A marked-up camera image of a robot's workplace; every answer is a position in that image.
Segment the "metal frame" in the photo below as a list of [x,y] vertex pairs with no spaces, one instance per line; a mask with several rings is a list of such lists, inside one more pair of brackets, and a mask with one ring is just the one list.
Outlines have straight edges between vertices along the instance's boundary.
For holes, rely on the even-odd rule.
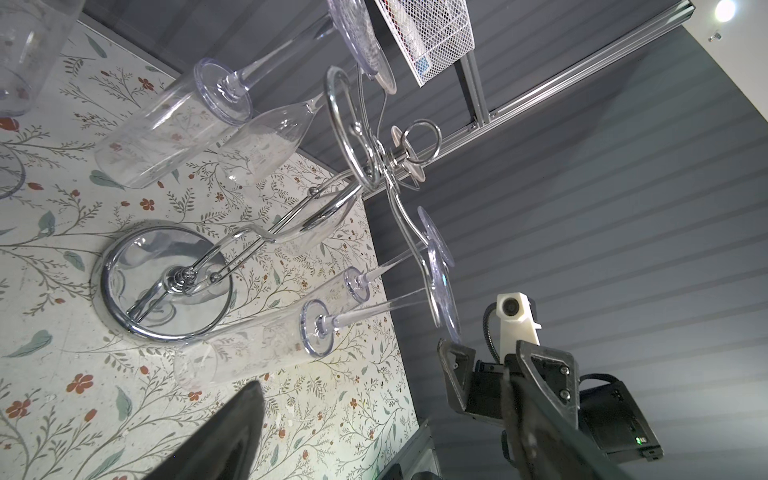
[[482,82],[480,80],[480,71],[475,60],[475,51],[459,59],[462,66],[462,76],[469,90],[469,97],[474,110],[476,127],[482,127],[491,123],[491,115],[488,112],[488,105],[485,103],[485,94],[482,91]]
[[[480,111],[481,114],[475,116],[477,121],[446,137],[442,142],[439,154],[435,155],[433,159],[424,163],[422,166],[425,167],[433,164],[440,158],[457,151],[459,148],[464,147],[466,144],[487,134],[494,128],[520,116],[526,111],[536,107],[541,102],[553,97],[568,87],[577,84],[579,81],[584,80],[590,75],[597,73],[608,65],[612,65],[616,61],[621,60],[633,51],[647,45],[669,31],[674,30],[691,17],[694,13],[694,9],[694,5],[689,0],[678,2],[675,6],[661,12],[659,15],[656,15],[651,20],[635,28],[633,31],[630,31],[618,40],[613,41],[608,46],[603,47],[601,50],[596,51],[584,60],[566,68],[561,73],[555,75],[539,86],[532,88],[523,95],[520,95],[514,100],[495,109],[490,113],[490,118],[487,123],[482,122],[485,97],[482,96],[482,86],[480,75],[477,72],[477,64],[474,61],[474,52],[470,52],[470,54],[467,54],[466,57],[461,59],[461,65],[462,70],[465,72],[465,80],[470,96],[472,97],[472,105],[475,108],[475,112]],[[426,148],[422,152],[419,152],[419,157],[431,157],[433,151],[434,146]],[[399,170],[397,178],[401,180],[407,177],[407,175],[408,174],[405,171]],[[384,191],[384,188],[379,188],[372,193],[368,193],[363,196],[363,200],[368,200],[382,191]]]

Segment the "metal ring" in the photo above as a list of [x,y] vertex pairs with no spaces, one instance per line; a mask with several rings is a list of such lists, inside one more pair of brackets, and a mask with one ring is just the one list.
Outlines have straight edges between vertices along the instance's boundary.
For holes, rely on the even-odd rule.
[[424,125],[425,127],[428,127],[435,132],[435,151],[433,151],[432,156],[426,160],[420,160],[416,155],[413,155],[413,158],[410,158],[411,155],[409,152],[409,159],[407,161],[410,161],[414,164],[428,164],[437,158],[437,156],[440,154],[440,147],[442,146],[442,132],[440,131],[440,127],[438,127],[435,122],[429,120],[428,118],[420,118],[417,121],[414,121],[408,126],[408,128],[406,128],[404,132],[402,132],[402,136],[400,137],[400,144],[407,144],[408,142],[406,142],[406,138],[408,137],[408,134],[411,133],[411,130],[414,127],[418,127],[419,125]]
[[136,336],[158,342],[180,342],[183,340],[189,340],[213,329],[229,312],[229,305],[232,302],[232,292],[234,288],[234,284],[231,278],[229,292],[227,294],[227,301],[225,303],[227,307],[222,309],[216,318],[211,320],[211,322],[206,326],[203,326],[202,328],[193,332],[182,333],[178,335],[158,333],[134,322],[126,312],[122,311],[120,306],[115,302],[114,297],[109,292],[110,275],[112,272],[114,272],[114,266],[118,263],[118,257],[122,252],[122,249],[129,243],[133,243],[136,237],[140,237],[147,232],[158,229],[179,230],[184,233],[199,237],[203,242],[210,243],[211,248],[214,246],[210,240],[200,235],[199,233],[175,225],[159,225],[126,233],[122,238],[114,242],[104,251],[101,259],[94,266],[93,273],[91,274],[91,285],[95,290],[94,308],[96,309],[96,313],[99,315],[102,321],[107,323],[109,326],[119,326],[122,329],[117,329],[119,333],[128,331],[129,333],[132,333]]
[[349,94],[349,77],[347,77],[344,70],[331,65],[326,72],[325,92],[326,100],[328,101],[328,112],[330,113],[331,117],[331,127],[333,127],[333,133],[336,136],[336,141],[339,142],[342,154],[344,155],[347,164],[349,164],[349,168],[355,174],[358,182],[360,182],[360,184],[363,185],[367,190],[373,191],[379,186],[379,170],[375,165],[372,165],[372,168],[370,169],[371,173],[367,174],[366,169],[359,162],[357,156],[355,155],[355,151],[351,142],[349,141],[349,135],[347,134],[344,121],[342,120],[341,113],[339,111],[340,92],[336,90],[336,82],[341,83],[341,93],[343,93],[344,97],[346,97],[347,104],[349,105],[349,110],[352,115],[352,133],[365,149],[369,162],[376,162],[376,154],[374,153],[376,150],[372,147],[372,142],[369,138],[368,132],[362,129],[362,124],[360,124],[358,120],[358,109],[352,100],[352,96]]

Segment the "chrome loop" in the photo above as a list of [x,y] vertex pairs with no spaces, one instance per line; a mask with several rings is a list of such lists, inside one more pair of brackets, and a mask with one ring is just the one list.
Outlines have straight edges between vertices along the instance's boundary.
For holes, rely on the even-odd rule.
[[[426,160],[421,160],[415,152],[413,152],[413,155],[411,155],[411,151],[413,151],[413,148],[410,146],[410,142],[406,141],[406,138],[408,137],[408,134],[411,133],[411,130],[413,130],[414,127],[418,127],[419,125],[423,125],[433,132],[435,132],[435,151],[432,152],[432,155],[430,155],[429,158]],[[420,118],[417,121],[414,121],[411,123],[408,128],[406,128],[405,131],[402,132],[402,135],[400,136],[400,144],[401,145],[408,145],[407,149],[409,152],[408,161],[410,161],[413,164],[428,164],[431,161],[434,161],[438,155],[440,155],[440,147],[442,146],[442,132],[440,131],[440,127],[437,126],[437,124],[428,118]]]
[[[360,184],[368,191],[374,191],[381,180],[379,168],[376,166],[378,161],[378,155],[373,149],[370,134],[362,128],[362,123],[359,120],[359,109],[355,105],[352,99],[352,95],[349,93],[350,84],[349,77],[347,77],[344,70],[336,66],[328,68],[325,78],[325,92],[326,100],[328,101],[328,112],[331,117],[331,127],[333,128],[333,134],[336,140],[339,142],[342,154],[349,168],[355,174],[356,179]],[[346,102],[349,105],[349,111],[352,116],[352,123],[350,125],[350,133],[357,139],[366,152],[367,160],[370,167],[366,172],[366,167],[360,163],[352,143],[349,140],[349,135],[345,128],[344,120],[342,119],[341,112],[339,110],[339,99],[346,98]]]

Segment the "circular chrome base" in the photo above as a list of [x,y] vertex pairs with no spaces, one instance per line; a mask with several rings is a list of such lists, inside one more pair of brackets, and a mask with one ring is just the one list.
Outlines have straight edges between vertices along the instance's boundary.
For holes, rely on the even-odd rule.
[[310,300],[304,303],[299,321],[299,334],[304,350],[318,359],[328,356],[333,350],[333,329],[321,331],[324,327],[322,322],[318,323],[321,316],[328,316],[326,304],[317,299]]
[[[190,296],[167,290],[167,295],[141,320],[128,314],[138,299],[165,280],[169,271],[193,264],[212,246],[199,233],[172,225],[125,235],[105,250],[91,275],[99,317],[116,333],[127,331],[158,342],[188,340],[214,328],[230,308],[231,277]],[[219,253],[209,270],[218,270],[225,263]]]

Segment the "black cable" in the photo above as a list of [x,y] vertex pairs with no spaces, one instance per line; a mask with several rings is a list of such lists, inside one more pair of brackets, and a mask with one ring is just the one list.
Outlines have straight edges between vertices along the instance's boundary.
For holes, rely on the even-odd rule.
[[488,350],[491,351],[493,360],[495,360],[496,363],[501,363],[502,361],[498,358],[498,352],[496,352],[496,347],[493,346],[493,339],[491,338],[491,333],[488,331],[488,318],[490,318],[491,313],[493,313],[494,310],[496,310],[496,302],[488,305],[488,308],[485,309],[485,313],[482,314],[482,334],[485,337],[485,345],[487,345]]

